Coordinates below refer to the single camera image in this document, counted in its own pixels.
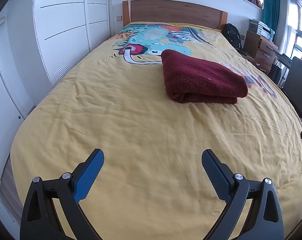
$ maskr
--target folded blanket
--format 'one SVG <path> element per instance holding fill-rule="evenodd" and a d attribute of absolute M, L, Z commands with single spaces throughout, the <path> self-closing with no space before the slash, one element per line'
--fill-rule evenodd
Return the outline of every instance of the folded blanket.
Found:
<path fill-rule="evenodd" d="M 244 78 L 218 63 L 170 49 L 161 59 L 167 95 L 176 102 L 235 104 L 248 94 Z"/>

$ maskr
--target black backpack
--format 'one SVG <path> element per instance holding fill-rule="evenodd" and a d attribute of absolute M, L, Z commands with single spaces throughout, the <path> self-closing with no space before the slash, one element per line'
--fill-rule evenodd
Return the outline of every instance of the black backpack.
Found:
<path fill-rule="evenodd" d="M 222 29 L 222 35 L 237 51 L 242 50 L 240 33 L 235 26 L 233 26 L 231 23 L 226 24 Z"/>

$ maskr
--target white wardrobe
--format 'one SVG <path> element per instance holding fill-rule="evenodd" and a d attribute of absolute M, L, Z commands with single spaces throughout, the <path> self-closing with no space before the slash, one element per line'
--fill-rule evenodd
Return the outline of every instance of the white wardrobe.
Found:
<path fill-rule="evenodd" d="M 10 47 L 34 106 L 84 56 L 109 38 L 107 1 L 9 1 L 6 21 Z"/>

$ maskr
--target bed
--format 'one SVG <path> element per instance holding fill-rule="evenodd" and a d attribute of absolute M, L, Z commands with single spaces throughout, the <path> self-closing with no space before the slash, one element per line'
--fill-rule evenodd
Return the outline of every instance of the bed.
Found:
<path fill-rule="evenodd" d="M 17 132 L 11 161 L 21 202 L 33 177 L 58 178 L 100 148 L 105 163 L 80 205 L 103 239 L 202 239 L 225 206 L 201 164 L 210 148 L 247 179 L 272 179 L 288 234 L 302 217 L 302 124 L 283 93 L 217 30 L 227 13 L 135 0 L 123 2 L 123 22 L 123 30 L 78 63 Z M 170 100 L 159 57 L 164 49 L 242 75 L 248 96 L 235 105 Z"/>

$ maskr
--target white printer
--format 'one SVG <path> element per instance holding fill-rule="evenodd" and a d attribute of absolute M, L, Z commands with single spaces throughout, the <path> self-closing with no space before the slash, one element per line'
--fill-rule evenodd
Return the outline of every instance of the white printer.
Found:
<path fill-rule="evenodd" d="M 249 31 L 257 33 L 272 42 L 274 31 L 261 21 L 249 20 Z"/>

